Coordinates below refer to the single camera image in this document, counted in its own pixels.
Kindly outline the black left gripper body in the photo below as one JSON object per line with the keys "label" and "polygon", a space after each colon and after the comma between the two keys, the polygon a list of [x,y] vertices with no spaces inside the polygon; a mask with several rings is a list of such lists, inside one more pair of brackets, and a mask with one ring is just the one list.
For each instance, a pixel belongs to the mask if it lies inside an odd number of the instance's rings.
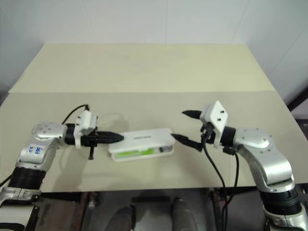
{"label": "black left gripper body", "polygon": [[100,132],[94,130],[88,135],[84,135],[81,137],[81,145],[84,147],[90,148],[89,160],[94,159],[94,149],[100,143]]}

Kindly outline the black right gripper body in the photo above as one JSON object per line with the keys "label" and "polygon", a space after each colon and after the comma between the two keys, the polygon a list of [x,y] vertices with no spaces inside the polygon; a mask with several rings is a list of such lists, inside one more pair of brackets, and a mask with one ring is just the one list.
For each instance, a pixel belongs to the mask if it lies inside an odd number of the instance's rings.
{"label": "black right gripper body", "polygon": [[204,145],[206,143],[213,144],[215,140],[215,132],[214,126],[208,122],[206,125],[201,127],[201,144]]}

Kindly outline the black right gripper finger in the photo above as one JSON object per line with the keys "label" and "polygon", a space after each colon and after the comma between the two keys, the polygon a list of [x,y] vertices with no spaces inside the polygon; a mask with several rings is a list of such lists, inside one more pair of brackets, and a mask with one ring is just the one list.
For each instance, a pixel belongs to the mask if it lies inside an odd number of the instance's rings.
{"label": "black right gripper finger", "polygon": [[201,152],[202,149],[203,149],[203,145],[202,143],[199,143],[199,142],[195,142],[195,141],[192,141],[190,140],[188,137],[186,136],[183,136],[183,135],[180,135],[180,134],[174,134],[174,133],[171,133],[171,136],[177,140],[178,142],[180,142],[181,144],[185,145],[185,146],[188,146],[188,147],[191,147],[191,148],[194,148],[196,149],[197,151]]}
{"label": "black right gripper finger", "polygon": [[186,110],[182,112],[184,115],[194,118],[194,119],[199,119],[201,116],[202,111],[198,110]]}

